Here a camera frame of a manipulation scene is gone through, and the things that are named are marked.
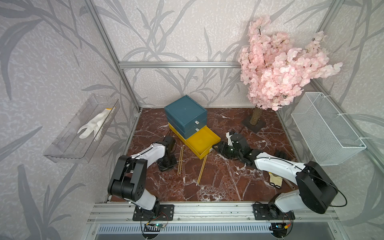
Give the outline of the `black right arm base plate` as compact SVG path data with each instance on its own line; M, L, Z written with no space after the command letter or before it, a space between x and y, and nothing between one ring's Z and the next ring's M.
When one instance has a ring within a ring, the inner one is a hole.
M265 220L265 221L292 220L293 221L296 219L293 211L283 213L274 204L262 204L260 202L255 202L252 205L252 208L253 208L255 220Z

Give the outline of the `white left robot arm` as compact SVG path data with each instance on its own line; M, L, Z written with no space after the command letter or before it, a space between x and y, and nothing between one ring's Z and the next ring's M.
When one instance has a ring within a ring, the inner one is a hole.
M175 138L166 136L163 141L152 143L137 154L120 156L108 185L108 194L131 201L145 212L157 215L159 200L145 188L147 168L156 163L161 172L172 169L177 163L173 152L175 144Z

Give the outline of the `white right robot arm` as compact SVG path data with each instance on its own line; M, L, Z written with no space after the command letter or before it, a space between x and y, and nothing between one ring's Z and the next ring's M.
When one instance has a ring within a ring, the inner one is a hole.
M278 156L251 149L245 137L228 132L227 141L213 145L213 149L229 160L239 160L251 168L269 172L295 184L298 189L274 196L263 208L273 219L279 214L307 208L317 214L324 214L340 193L323 168L316 162L306 164L292 162Z

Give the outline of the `yellow pull-out drawer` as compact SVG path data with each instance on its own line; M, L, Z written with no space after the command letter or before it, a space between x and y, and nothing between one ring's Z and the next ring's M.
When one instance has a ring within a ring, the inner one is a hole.
M212 146L219 143L221 138L207 126L193 134L186 140L188 148L201 160L212 150Z

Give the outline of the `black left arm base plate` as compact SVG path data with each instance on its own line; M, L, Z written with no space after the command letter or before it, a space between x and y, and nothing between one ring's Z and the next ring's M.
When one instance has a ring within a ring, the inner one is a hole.
M133 221L172 221L175 213L175 205L155 204L153 210L144 210L135 207Z

